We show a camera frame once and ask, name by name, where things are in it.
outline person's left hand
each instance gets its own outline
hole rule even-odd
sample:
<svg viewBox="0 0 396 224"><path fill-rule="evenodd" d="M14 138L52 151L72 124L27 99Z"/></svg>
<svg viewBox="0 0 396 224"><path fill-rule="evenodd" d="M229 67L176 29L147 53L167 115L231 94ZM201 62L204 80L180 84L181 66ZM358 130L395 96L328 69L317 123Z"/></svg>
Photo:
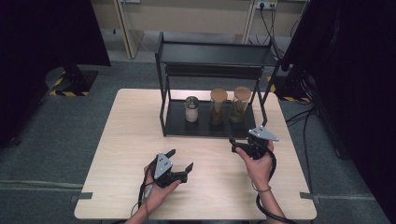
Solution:
<svg viewBox="0 0 396 224"><path fill-rule="evenodd" d="M177 186L181 183L180 180L177 180L173 182L171 185L165 188L160 188L158 187L155 183L153 183L153 178L151 171L148 170L148 177L146 179L146 184L152 183L152 190L149 196L147 197L146 200L142 202L142 206L145 206L147 208L148 216L151 215L157 208L163 204L163 201L165 200L166 196L170 194L172 191L174 191Z"/></svg>

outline hand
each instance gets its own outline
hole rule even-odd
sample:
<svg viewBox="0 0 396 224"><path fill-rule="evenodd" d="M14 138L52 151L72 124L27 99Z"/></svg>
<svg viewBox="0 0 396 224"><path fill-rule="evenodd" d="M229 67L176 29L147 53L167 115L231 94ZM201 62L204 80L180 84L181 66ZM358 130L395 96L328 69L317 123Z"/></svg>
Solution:
<svg viewBox="0 0 396 224"><path fill-rule="evenodd" d="M274 143L268 141L268 149L274 151ZM247 173L257 189L269 189L270 172L272 159L268 153L265 153L259 160L251 159L242 148L236 148L236 153L244 160L247 167Z"/></svg>
<svg viewBox="0 0 396 224"><path fill-rule="evenodd" d="M151 171L148 170L148 177L146 179L146 184L152 183L154 180L152 178ZM172 191L174 191L177 186L181 183L180 180L173 182L171 185L169 185L166 188L160 188L158 187L155 183L152 183L152 190L151 193L149 194L148 198L143 201L142 206L146 206L148 209L148 215L151 215L157 208L163 204L163 201L165 200L166 196L170 194Z"/></svg>

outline person's right hand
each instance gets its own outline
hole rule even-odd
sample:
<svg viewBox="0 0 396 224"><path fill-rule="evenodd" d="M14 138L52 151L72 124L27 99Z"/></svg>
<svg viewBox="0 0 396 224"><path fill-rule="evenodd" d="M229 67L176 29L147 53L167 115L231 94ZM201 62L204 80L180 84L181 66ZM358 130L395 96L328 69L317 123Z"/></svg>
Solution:
<svg viewBox="0 0 396 224"><path fill-rule="evenodd" d="M274 151L274 143L268 141L268 148ZM236 148L236 153L244 160L247 167L247 173L257 189L269 189L270 172L272 159L268 153L259 160L251 159L242 148Z"/></svg>

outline rack top shelf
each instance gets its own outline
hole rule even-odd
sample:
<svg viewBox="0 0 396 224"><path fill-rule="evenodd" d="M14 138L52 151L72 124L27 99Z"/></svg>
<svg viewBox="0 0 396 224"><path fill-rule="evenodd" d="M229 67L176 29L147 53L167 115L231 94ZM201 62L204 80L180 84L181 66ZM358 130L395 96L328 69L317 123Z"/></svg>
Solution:
<svg viewBox="0 0 396 224"><path fill-rule="evenodd" d="M161 63L276 66L271 47L261 45L189 43L160 40L157 54Z"/></svg>

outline gray floor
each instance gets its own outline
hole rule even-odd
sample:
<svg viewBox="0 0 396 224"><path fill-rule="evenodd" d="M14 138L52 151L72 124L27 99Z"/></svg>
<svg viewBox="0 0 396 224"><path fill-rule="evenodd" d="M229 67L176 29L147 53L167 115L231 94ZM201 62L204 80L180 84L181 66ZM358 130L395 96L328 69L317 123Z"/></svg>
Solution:
<svg viewBox="0 0 396 224"><path fill-rule="evenodd" d="M158 32L145 33L143 45L134 59L127 58L120 32L115 35L111 30L102 32L112 66L81 66L82 69L99 71L88 96L46 95L43 104L22 130L21 144L0 150L0 223L102 222L76 219L73 198L80 192L90 169L114 97L121 88L159 88L153 54ZM231 35L165 33L165 37L234 42ZM256 36L250 39L257 41ZM262 42L264 36L258 36L258 39ZM290 39L278 37L276 41L286 50ZM264 76L271 72L271 69L265 70ZM49 73L49 87L61 73L62 69ZM190 83L183 78L174 87L211 90L218 85L233 88L233 83L224 80L214 80L207 85L204 79ZM287 101L279 103L285 119L313 106ZM290 126L289 131L317 202L318 216L314 223L389 223L353 162L336 157L332 139L320 115L308 118L305 132L304 120ZM113 221L116 220L103 220L104 223ZM308 220L297 222L309 223Z"/></svg>

